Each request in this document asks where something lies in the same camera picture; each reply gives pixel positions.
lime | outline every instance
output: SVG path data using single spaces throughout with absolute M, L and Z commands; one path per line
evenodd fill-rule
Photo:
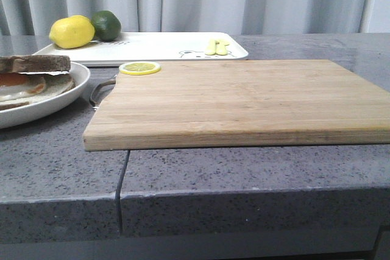
M 88 44 L 95 29 L 90 19 L 83 15 L 73 15 L 57 20 L 50 29 L 49 38 L 64 49 L 72 49 Z
M 143 76 L 145 74 L 152 74 L 161 69 L 160 64 L 151 61 L 136 61 L 122 64 L 119 71 L 124 74 L 132 76 Z
M 109 10 L 95 12 L 91 22 L 95 28 L 95 37 L 102 41 L 113 41 L 121 33 L 121 22 Z

wooden cutting board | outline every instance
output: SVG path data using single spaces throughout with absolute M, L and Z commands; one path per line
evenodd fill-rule
M 118 74 L 86 150 L 390 142 L 390 93 L 329 60 L 160 64 Z

white rectangular tray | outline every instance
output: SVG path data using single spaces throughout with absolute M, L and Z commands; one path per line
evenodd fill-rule
M 229 42 L 228 55 L 205 55 L 211 39 Z M 112 42 L 92 41 L 75 49 L 62 49 L 55 44 L 34 55 L 68 55 L 73 62 L 88 67 L 118 66 L 137 60 L 231 60 L 246 59 L 248 52 L 231 36 L 220 32 L 151 32 L 122 33 Z

yellow food piece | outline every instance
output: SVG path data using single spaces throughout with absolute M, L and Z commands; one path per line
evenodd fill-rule
M 160 64 L 151 61 L 136 61 L 122 64 L 119 71 L 124 74 L 132 76 L 143 76 L 145 74 L 152 74 L 161 69 Z
M 50 29 L 49 38 L 64 49 L 72 49 L 88 44 L 95 34 L 89 18 L 73 15 L 56 21 Z

gray countertop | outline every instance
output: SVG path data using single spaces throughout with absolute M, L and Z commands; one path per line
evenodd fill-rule
M 330 59 L 390 91 L 388 33 L 234 39 L 249 59 Z M 48 43 L 2 36 L 0 54 Z M 0 130 L 0 243 L 348 230 L 366 238 L 335 246 L 370 250 L 390 224 L 389 144 L 84 151 L 89 93 L 115 72 L 91 69 L 70 106 Z

